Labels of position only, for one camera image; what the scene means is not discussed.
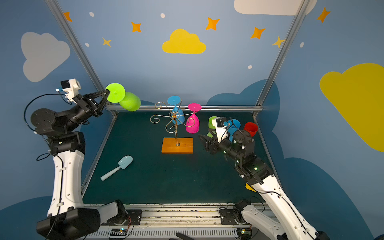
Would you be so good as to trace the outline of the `light green wine glass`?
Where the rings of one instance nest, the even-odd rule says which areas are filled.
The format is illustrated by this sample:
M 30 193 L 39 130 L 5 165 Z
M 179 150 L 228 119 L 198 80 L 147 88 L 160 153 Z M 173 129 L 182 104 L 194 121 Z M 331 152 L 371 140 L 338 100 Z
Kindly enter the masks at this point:
M 209 132 L 207 134 L 208 137 L 213 138 L 217 135 L 216 133 L 216 127 L 214 126 L 213 122 L 217 119 L 217 116 L 212 116 L 209 118 Z

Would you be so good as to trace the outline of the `blue wine glass front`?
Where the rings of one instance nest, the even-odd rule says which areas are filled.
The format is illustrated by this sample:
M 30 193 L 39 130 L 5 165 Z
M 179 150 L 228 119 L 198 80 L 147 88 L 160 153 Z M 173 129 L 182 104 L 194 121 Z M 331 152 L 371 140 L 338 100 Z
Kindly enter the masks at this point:
M 229 136 L 229 141 L 233 141 L 233 134 L 241 127 L 241 123 L 236 119 L 231 119 L 224 123 L 227 127 L 227 135 Z

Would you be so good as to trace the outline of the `red wine glass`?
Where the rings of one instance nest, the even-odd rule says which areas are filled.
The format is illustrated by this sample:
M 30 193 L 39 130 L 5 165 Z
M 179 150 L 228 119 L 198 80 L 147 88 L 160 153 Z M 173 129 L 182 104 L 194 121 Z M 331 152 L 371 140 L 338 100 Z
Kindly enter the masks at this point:
M 248 123 L 245 123 L 244 130 L 246 132 L 248 132 L 251 135 L 251 137 L 253 138 L 256 135 L 256 133 L 258 132 L 259 126 L 255 123 L 248 122 Z

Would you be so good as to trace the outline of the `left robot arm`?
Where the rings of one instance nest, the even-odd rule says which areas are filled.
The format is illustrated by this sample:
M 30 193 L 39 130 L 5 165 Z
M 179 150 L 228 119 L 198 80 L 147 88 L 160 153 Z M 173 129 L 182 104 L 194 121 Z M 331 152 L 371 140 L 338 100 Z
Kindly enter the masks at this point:
M 79 125 L 99 117 L 109 90 L 73 97 L 74 107 L 55 112 L 38 109 L 31 122 L 38 135 L 47 136 L 55 167 L 54 191 L 45 220 L 37 223 L 37 233 L 47 240 L 76 240 L 99 230 L 105 222 L 121 225 L 127 221 L 123 203 L 116 200 L 97 208 L 86 208 L 81 194 L 82 165 L 86 141 Z

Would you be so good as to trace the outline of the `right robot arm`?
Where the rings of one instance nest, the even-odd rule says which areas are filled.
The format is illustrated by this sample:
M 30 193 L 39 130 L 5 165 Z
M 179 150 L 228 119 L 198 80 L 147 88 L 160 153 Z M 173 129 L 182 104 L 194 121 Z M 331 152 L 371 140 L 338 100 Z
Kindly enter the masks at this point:
M 271 168 L 254 153 L 255 141 L 250 133 L 238 130 L 233 139 L 200 135 L 206 151 L 222 153 L 234 160 L 242 179 L 265 200 L 277 220 L 274 221 L 244 200 L 235 205 L 243 220 L 271 240 L 327 240 L 325 232 L 316 230 L 296 209 L 278 183 Z

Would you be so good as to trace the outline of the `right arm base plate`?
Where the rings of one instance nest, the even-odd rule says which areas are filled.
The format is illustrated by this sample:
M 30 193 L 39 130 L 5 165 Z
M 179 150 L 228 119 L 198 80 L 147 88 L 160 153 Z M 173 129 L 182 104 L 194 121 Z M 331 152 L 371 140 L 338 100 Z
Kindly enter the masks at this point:
M 219 208 L 218 212 L 220 214 L 222 225 L 250 225 L 243 218 L 240 209 L 237 209 L 237 208 L 227 209 L 227 208 L 221 207 Z

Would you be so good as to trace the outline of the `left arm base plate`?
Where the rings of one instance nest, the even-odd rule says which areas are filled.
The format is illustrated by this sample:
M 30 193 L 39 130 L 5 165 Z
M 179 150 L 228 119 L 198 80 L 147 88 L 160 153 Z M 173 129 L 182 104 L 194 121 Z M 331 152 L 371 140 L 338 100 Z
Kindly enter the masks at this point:
M 128 209 L 125 210 L 125 214 L 122 217 L 114 217 L 111 220 L 107 220 L 102 223 L 102 226 L 138 226 L 142 219 L 142 210 Z

